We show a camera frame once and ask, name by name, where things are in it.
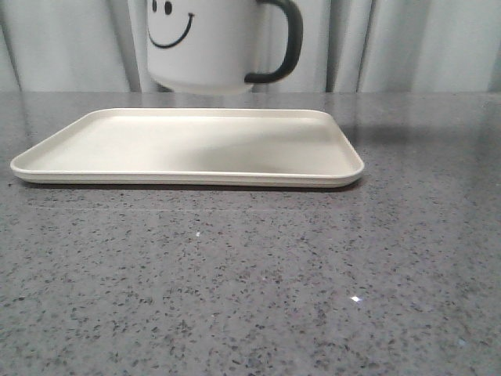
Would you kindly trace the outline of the pale grey pleated curtain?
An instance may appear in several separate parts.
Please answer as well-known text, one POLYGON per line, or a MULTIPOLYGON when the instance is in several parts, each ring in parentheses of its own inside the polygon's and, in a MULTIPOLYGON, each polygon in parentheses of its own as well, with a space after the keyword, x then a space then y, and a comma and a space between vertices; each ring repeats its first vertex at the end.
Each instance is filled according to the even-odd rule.
MULTIPOLYGON (((301 58, 263 92, 498 92, 497 1, 300 1, 301 58)), ((4 1, 4 92, 157 92, 144 1, 4 1)))

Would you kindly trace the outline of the cream rectangular plastic tray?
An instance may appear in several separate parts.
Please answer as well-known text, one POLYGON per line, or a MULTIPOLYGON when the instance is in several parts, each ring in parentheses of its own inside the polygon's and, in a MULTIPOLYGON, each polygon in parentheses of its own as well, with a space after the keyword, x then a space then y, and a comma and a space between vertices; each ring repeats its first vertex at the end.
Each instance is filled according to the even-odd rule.
POLYGON ((336 188, 365 168, 317 110, 113 108, 13 158, 30 183, 336 188))

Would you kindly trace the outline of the white smiley mug black handle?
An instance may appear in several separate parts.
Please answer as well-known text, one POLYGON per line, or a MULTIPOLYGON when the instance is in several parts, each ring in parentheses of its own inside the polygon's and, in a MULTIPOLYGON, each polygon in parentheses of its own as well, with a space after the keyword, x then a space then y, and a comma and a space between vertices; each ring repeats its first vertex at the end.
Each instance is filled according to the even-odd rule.
POLYGON ((267 1, 148 1, 151 78, 174 92, 216 96, 285 78, 301 54, 303 20, 294 2, 271 4, 287 20, 287 46, 274 71, 260 72, 259 33, 267 1))

